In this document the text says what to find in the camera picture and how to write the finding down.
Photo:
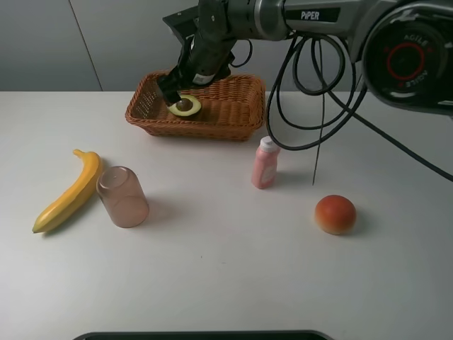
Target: yellow banana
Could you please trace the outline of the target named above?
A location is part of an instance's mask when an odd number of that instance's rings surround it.
[[[102,174],[102,160],[95,152],[74,150],[74,154],[84,162],[84,170],[77,181],[53,202],[36,219],[33,232],[49,232],[62,224],[79,209],[96,190],[96,181]]]

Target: brown woven basket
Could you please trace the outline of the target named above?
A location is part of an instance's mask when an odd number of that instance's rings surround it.
[[[203,137],[245,141],[263,125],[265,85],[251,75],[230,76],[206,89],[183,91],[201,102],[191,118],[170,113],[156,93],[156,80],[165,72],[146,76],[126,112],[126,120],[153,136]]]

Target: white table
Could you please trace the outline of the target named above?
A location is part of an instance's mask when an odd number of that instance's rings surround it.
[[[125,121],[131,97],[0,93],[1,339],[269,329],[452,338],[453,183],[351,121],[323,145],[314,187],[310,150],[283,152],[277,185],[259,191],[249,179],[264,131],[243,144],[150,137]],[[320,98],[283,97],[293,120],[319,122]],[[453,172],[449,118],[371,95],[360,112]],[[287,142],[316,138],[275,126]],[[152,210],[144,225],[115,227],[94,198],[68,226],[32,233],[79,175],[74,148],[138,174]],[[312,222],[328,194],[356,204],[356,233],[333,237]]]

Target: wire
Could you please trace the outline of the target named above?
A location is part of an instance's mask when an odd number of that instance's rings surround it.
[[[302,41],[299,43],[299,44],[302,44],[302,43],[305,43],[308,38],[318,38],[319,40],[325,40],[324,39],[324,35],[305,35],[303,38],[302,38]],[[267,121],[268,121],[268,133],[269,133],[269,136],[273,139],[274,143],[276,145],[278,145],[279,147],[283,148],[283,149],[286,149],[286,150],[289,150],[289,151],[302,151],[302,150],[307,150],[307,149],[311,149],[312,147],[317,147],[318,145],[324,143],[326,140],[328,140],[329,138],[331,138],[332,136],[334,136],[351,118],[352,118],[352,113],[354,113],[357,108],[360,106],[361,102],[363,101],[363,98],[365,97],[366,93],[367,93],[367,87],[366,86],[363,86],[354,106],[349,109],[348,106],[346,106],[343,102],[340,101],[340,99],[338,99],[338,101],[341,102],[341,106],[343,108],[343,110],[345,112],[348,112],[350,111],[346,117],[344,117],[329,133],[327,133],[326,135],[324,135],[320,140],[318,141],[315,141],[315,142],[312,142],[312,143],[309,143],[309,144],[306,144],[306,145],[301,145],[301,146],[297,146],[297,147],[291,147],[291,146],[288,146],[288,145],[285,145],[283,143],[281,143],[274,135],[273,131],[272,131],[272,126],[270,124],[270,108],[271,108],[271,105],[272,105],[272,100],[273,100],[273,97],[275,95],[275,92],[277,91],[277,94],[280,93],[280,87],[281,87],[281,83],[282,83],[282,79],[283,79],[283,76],[285,74],[285,70],[287,68],[287,65],[289,64],[289,61],[291,60],[291,58],[293,57],[293,55],[297,52],[297,49],[300,48],[298,46],[296,46],[297,44],[297,39],[299,38],[299,34],[295,33],[294,34],[294,37],[292,39],[292,42],[289,46],[289,49],[288,49],[288,53],[282,63],[282,66],[280,68],[280,71],[277,75],[277,79],[275,80],[275,83],[272,87],[272,90],[270,92],[270,95],[269,95],[269,99],[268,99],[268,105],[267,105],[267,108],[266,108],[266,111],[267,111]],[[329,39],[329,40],[326,40],[328,43],[331,43],[331,41],[334,41],[333,39]],[[342,49],[339,49],[337,50],[337,52],[343,54],[343,50]],[[311,58],[313,59],[314,61],[314,64],[316,64],[318,66],[318,63],[316,61],[316,56],[315,55],[312,55]],[[326,85],[325,81],[323,80],[323,77],[320,78],[321,80],[321,83],[324,87],[324,93],[326,93],[326,89],[328,89],[329,86]],[[354,89],[355,88],[355,77],[354,77],[354,82],[353,82],[353,85],[352,85],[352,88]],[[285,115],[283,114],[282,112],[282,109],[281,109],[281,106],[278,105],[278,100],[277,100],[277,106],[278,106],[278,112],[280,114],[280,117],[282,117],[282,119],[286,122],[286,123],[290,123]]]
[[[297,40],[299,37],[302,37],[302,40],[297,43]],[[332,38],[328,37],[327,35],[319,35],[319,34],[306,34],[306,35],[300,35],[298,33],[294,33],[293,35],[291,35],[291,38],[292,38],[292,42],[291,42],[291,45],[288,49],[288,53],[282,63],[282,66],[280,68],[280,71],[277,75],[277,78],[275,80],[275,83],[272,87],[272,90],[270,92],[270,95],[269,95],[269,99],[268,99],[268,105],[267,105],[267,120],[268,120],[268,133],[269,133],[269,136],[271,136],[271,138],[274,140],[275,144],[277,144],[279,147],[283,148],[283,149],[286,149],[286,150],[289,150],[289,151],[302,151],[302,150],[306,150],[306,149],[310,149],[312,147],[320,147],[321,144],[323,142],[325,142],[326,140],[328,140],[329,138],[331,138],[332,136],[334,136],[352,117],[356,120],[358,120],[359,122],[361,122],[362,124],[364,124],[365,126],[367,126],[369,129],[375,131],[377,134],[379,134],[380,136],[382,136],[385,140],[389,141],[390,143],[392,143],[394,146],[398,147],[401,151],[405,152],[408,156],[412,157],[414,160],[416,160],[417,162],[421,163],[423,166],[426,166],[427,168],[429,168],[430,170],[434,171],[436,174],[439,174],[441,177],[447,179],[448,181],[451,181],[453,182],[453,175],[447,173],[446,171],[442,170],[441,168],[435,166],[434,164],[430,163],[429,161],[427,161],[426,159],[422,158],[420,155],[416,154],[414,151],[410,150],[409,148],[407,148],[404,144],[400,143],[398,140],[395,140],[392,136],[386,134],[384,131],[382,131],[381,129],[379,129],[378,127],[376,127],[375,125],[373,125],[371,122],[369,122],[368,120],[364,119],[362,116],[360,116],[358,113],[356,113],[357,109],[359,108],[360,104],[363,102],[363,99],[367,93],[367,87],[366,85],[363,85],[362,86],[362,90],[360,91],[359,93],[359,96],[357,97],[357,100],[355,101],[354,105],[352,108],[350,108],[350,103],[352,102],[352,98],[354,96],[354,92],[355,90],[357,90],[358,86],[360,85],[360,81],[362,79],[362,76],[360,76],[359,78],[359,81],[356,81],[356,68],[355,68],[355,65],[353,63],[351,63],[351,67],[352,67],[352,88],[351,88],[351,92],[350,92],[350,96],[348,98],[348,102],[347,103],[343,103],[333,92],[332,92],[332,89],[336,86],[336,84],[338,84],[338,82],[341,80],[341,78],[343,77],[344,75],[344,66],[345,66],[345,62],[343,62],[342,60],[345,59],[345,55],[344,55],[344,52],[343,50],[341,49],[341,46]],[[311,60],[313,62],[313,66],[314,66],[314,70],[316,72],[316,75],[317,77],[319,78],[320,82],[321,82],[321,89],[320,90],[309,90],[307,89],[305,86],[303,86],[300,81],[299,81],[299,77],[298,77],[298,63],[299,63],[299,58],[300,58],[300,54],[302,52],[302,49],[305,45],[305,43],[311,39]],[[323,77],[323,74],[322,74],[322,58],[321,58],[321,69],[320,69],[320,66],[316,60],[316,53],[315,53],[315,43],[316,41],[319,42],[319,47],[320,49],[322,50],[322,47],[321,47],[321,41],[324,40],[326,42],[328,42],[330,45],[332,45],[334,47],[334,49],[336,50],[336,52],[338,53],[338,56],[340,58],[340,68],[339,68],[339,71],[337,73],[337,76],[335,77],[335,79],[332,81],[332,83],[330,84],[327,84],[324,77]],[[347,49],[347,43],[345,40],[341,39],[340,40],[343,44],[343,46]],[[293,71],[293,78],[294,78],[294,82],[296,84],[296,87],[303,93],[309,95],[309,96],[319,96],[319,95],[323,95],[323,121],[322,121],[322,124],[320,126],[317,126],[317,127],[303,127],[303,126],[300,126],[300,125],[297,125],[297,124],[294,124],[292,122],[290,122],[288,119],[286,119],[284,113],[282,112],[282,106],[281,106],[281,103],[280,103],[280,89],[281,89],[281,84],[282,84],[282,79],[283,79],[283,76],[285,74],[285,70],[287,68],[287,65],[289,64],[289,61],[292,59],[292,57],[294,56],[295,54],[295,59],[294,59],[294,63],[293,63],[293,68],[292,68],[292,71]],[[309,144],[306,144],[306,145],[302,145],[302,146],[298,146],[298,147],[291,147],[291,146],[288,146],[288,145],[285,145],[281,142],[279,142],[277,140],[277,138],[274,136],[273,134],[273,131],[272,131],[272,127],[271,127],[271,124],[270,124],[270,108],[271,108],[271,105],[272,105],[272,100],[273,100],[273,97],[275,95],[275,92],[277,92],[277,109],[278,109],[278,112],[280,114],[280,117],[289,125],[289,126],[292,126],[293,128],[296,128],[296,129],[299,129],[299,130],[319,130],[321,129],[321,132],[320,132],[320,138],[318,141],[316,142],[312,142],[312,143],[309,143]],[[324,94],[328,94],[342,109],[343,111],[338,114],[334,119],[332,119],[330,122],[327,122],[327,123],[324,123],[324,115],[325,115],[325,96]],[[334,124],[335,122],[337,122],[338,120],[340,120],[344,113],[348,113],[328,134],[326,135],[322,135],[323,134],[323,129],[327,126],[330,126],[332,124]]]
[[[350,95],[349,95],[349,98],[348,98],[348,101],[346,102],[346,106],[349,107],[352,100],[354,99],[354,93],[355,91],[357,90],[357,87],[355,85],[355,81],[357,79],[357,70],[356,70],[356,67],[355,67],[355,64],[351,64],[351,67],[352,67],[352,83],[351,83],[351,90],[350,90]],[[297,67],[293,67],[293,77],[296,77],[297,76]],[[297,125],[297,124],[294,124],[292,122],[290,122],[286,117],[285,117],[285,114],[283,113],[283,109],[282,109],[282,105],[280,103],[280,87],[281,87],[281,81],[279,81],[278,85],[277,85],[277,108],[278,108],[278,112],[280,114],[280,117],[283,119],[283,121],[285,123],[287,123],[289,126],[291,126],[292,128],[295,128],[295,129],[298,129],[298,130],[319,130],[321,128],[327,128],[328,126],[336,123],[337,121],[340,120],[340,118],[343,117],[343,115],[345,114],[346,110],[343,109],[334,119],[332,119],[331,121],[323,124],[323,125],[318,125],[318,126],[301,126],[301,125]]]
[[[441,168],[438,168],[434,164],[432,164],[429,161],[427,161],[426,159],[422,158],[420,155],[418,155],[414,151],[410,150],[407,146],[405,146],[404,144],[401,144],[398,140],[395,140],[392,136],[386,134],[384,131],[379,129],[376,125],[371,124],[371,122],[364,119],[361,115],[354,113],[354,118],[357,119],[362,124],[364,124],[365,126],[367,126],[368,128],[370,128],[371,130],[375,131],[377,134],[379,134],[384,139],[388,140],[394,146],[398,147],[402,152],[404,152],[407,155],[414,158],[417,162],[420,162],[422,165],[426,166],[430,170],[433,170],[436,174],[441,175],[444,179],[447,179],[447,180],[453,182],[453,175],[447,173],[446,171],[442,170]]]
[[[321,41],[318,40],[319,44],[319,60],[321,64],[321,75],[323,74],[323,48],[321,46]],[[319,140],[323,137],[323,131],[324,131],[324,120],[326,119],[326,94],[323,93],[323,109],[322,109],[322,118],[321,118],[321,129],[319,131]],[[314,164],[314,171],[313,171],[313,183],[312,185],[314,186],[314,183],[316,181],[316,173],[318,172],[318,163],[319,163],[319,153],[321,152],[321,143],[318,145],[318,150],[316,151],[316,161]]]
[[[252,59],[252,56],[253,56],[253,43],[249,39],[247,39],[247,41],[248,41],[248,45],[250,46],[250,50],[248,51],[248,56],[247,56],[246,61],[243,62],[242,64],[239,64],[239,65],[230,64],[231,67],[234,67],[235,69],[238,69],[239,67],[247,65],[248,62],[250,62],[250,59]]]

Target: avocado half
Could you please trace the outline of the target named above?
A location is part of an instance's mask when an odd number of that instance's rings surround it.
[[[192,102],[192,108],[188,111],[181,111],[177,107],[177,103],[174,103],[172,106],[169,106],[167,109],[174,115],[177,115],[178,117],[189,117],[191,115],[195,115],[201,110],[201,103],[196,99],[194,96],[189,96],[189,95],[182,95],[181,99],[188,99],[189,101]]]

